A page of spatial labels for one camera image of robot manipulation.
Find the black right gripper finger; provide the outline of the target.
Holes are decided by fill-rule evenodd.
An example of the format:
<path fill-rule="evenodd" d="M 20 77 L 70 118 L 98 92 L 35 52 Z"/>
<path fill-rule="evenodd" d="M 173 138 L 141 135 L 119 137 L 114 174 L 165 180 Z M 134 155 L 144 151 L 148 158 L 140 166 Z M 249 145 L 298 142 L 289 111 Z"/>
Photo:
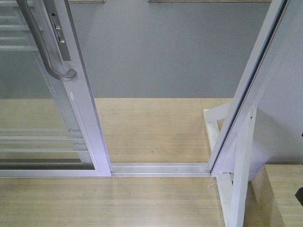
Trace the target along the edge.
<path fill-rule="evenodd" d="M 296 199 L 299 201 L 299 203 L 303 206 L 303 188 L 299 188 L 297 192 L 295 193 Z"/>

